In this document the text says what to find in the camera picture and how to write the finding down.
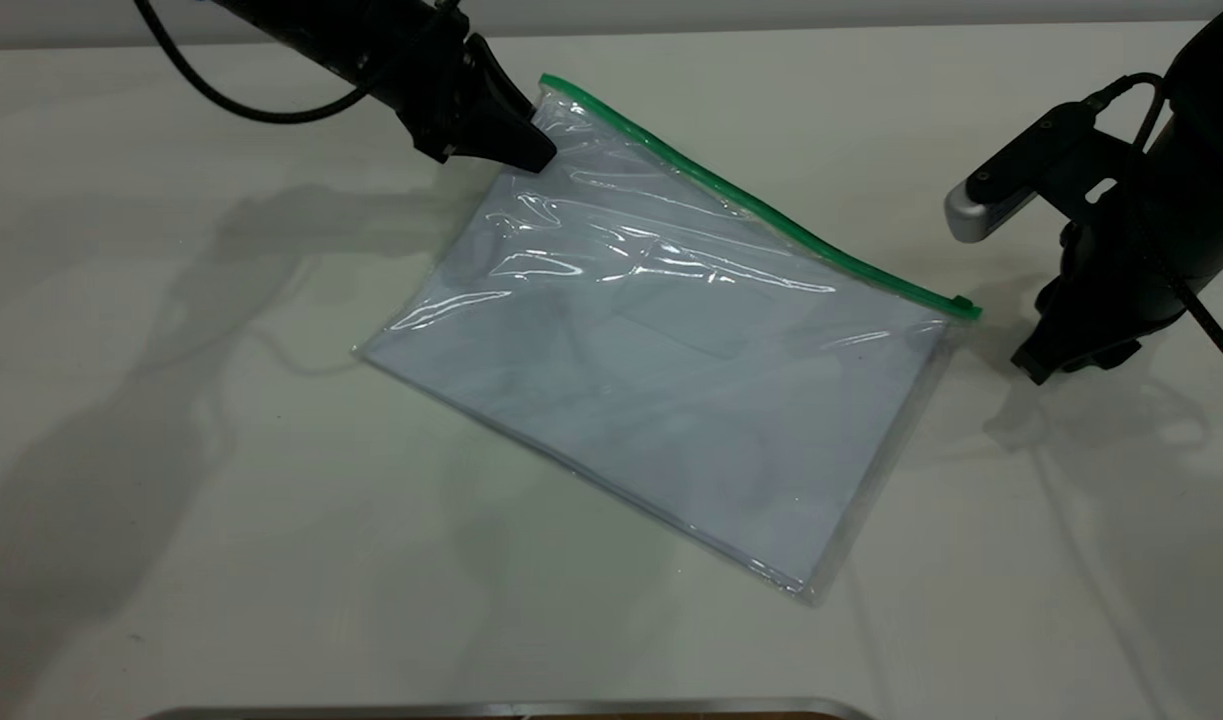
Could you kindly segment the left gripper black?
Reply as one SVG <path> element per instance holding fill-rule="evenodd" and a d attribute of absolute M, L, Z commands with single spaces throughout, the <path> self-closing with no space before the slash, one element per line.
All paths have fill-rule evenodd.
<path fill-rule="evenodd" d="M 556 145 L 534 126 L 534 105 L 503 72 L 483 35 L 468 35 L 459 1 L 371 1 L 369 77 L 375 99 L 393 109 L 415 149 L 497 161 L 539 174 Z M 457 86 L 468 40 L 468 119 L 456 122 Z"/>

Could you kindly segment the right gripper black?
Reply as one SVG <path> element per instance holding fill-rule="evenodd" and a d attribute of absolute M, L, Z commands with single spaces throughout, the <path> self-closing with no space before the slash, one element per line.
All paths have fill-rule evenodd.
<path fill-rule="evenodd" d="M 1222 273 L 1223 169 L 1146 161 L 1110 189 L 1064 251 L 1049 306 L 1010 364 L 1042 386 L 1055 374 L 1126 363 L 1137 339 L 1184 310 L 1159 262 L 1192 293 Z"/>

